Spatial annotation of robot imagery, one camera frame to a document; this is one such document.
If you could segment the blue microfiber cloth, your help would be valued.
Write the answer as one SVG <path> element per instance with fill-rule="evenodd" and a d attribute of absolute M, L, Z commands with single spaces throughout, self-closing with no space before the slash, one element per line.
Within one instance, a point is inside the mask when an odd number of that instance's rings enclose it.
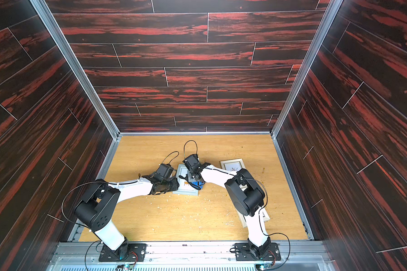
<path fill-rule="evenodd" d="M 205 183 L 204 182 L 201 182 L 201 181 L 194 181 L 194 182 L 188 182 L 188 184 L 192 187 L 192 188 L 194 188 L 194 189 L 196 189 L 196 190 L 201 190 L 202 188 L 203 188 L 203 186 L 205 185 Z"/>

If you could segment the light green picture frame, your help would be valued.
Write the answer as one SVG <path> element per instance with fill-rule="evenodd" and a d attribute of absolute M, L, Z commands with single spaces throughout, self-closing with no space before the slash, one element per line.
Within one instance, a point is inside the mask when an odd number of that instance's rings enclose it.
<path fill-rule="evenodd" d="M 193 188 L 187 181 L 182 177 L 187 176 L 188 169 L 184 164 L 179 164 L 176 172 L 176 178 L 179 183 L 179 187 L 176 191 L 174 191 L 174 194 L 179 194 L 179 195 L 192 195 L 192 196 L 198 196 L 199 192 L 195 188 Z"/>

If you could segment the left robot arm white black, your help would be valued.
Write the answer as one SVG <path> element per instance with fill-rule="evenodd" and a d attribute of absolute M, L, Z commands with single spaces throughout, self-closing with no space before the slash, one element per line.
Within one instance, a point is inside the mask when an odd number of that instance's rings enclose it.
<path fill-rule="evenodd" d="M 165 194 L 177 191 L 178 188 L 176 177 L 160 179 L 142 176 L 136 180 L 117 183 L 98 179 L 89 183 L 74 214 L 122 260 L 128 255 L 128 240 L 112 221 L 116 205 L 138 196 Z"/>

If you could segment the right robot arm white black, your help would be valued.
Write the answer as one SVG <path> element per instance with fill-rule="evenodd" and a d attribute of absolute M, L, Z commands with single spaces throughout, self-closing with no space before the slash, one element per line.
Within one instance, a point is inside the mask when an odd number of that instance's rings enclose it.
<path fill-rule="evenodd" d="M 209 163 L 185 166 L 189 181 L 216 184 L 227 190 L 232 204 L 245 217 L 250 253 L 257 259 L 266 255 L 271 244 L 261 214 L 266 193 L 252 175 L 246 169 L 227 171 Z"/>

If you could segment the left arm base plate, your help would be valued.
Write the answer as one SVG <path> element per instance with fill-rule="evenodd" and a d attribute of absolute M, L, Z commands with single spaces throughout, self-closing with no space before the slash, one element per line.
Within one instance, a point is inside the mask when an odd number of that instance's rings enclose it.
<path fill-rule="evenodd" d="M 111 250 L 103 245 L 99 262 L 143 262 L 146 255 L 147 244 L 145 243 L 128 243 L 127 246 L 121 245 L 117 250 Z"/>

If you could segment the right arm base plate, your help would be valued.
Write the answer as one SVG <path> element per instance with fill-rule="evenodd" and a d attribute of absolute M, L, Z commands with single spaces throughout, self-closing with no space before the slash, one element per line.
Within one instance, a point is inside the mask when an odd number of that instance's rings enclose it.
<path fill-rule="evenodd" d="M 280 251 L 277 243 L 269 243 L 257 247 L 249 242 L 235 243 L 230 248 L 230 253 L 235 255 L 237 261 L 281 261 Z"/>

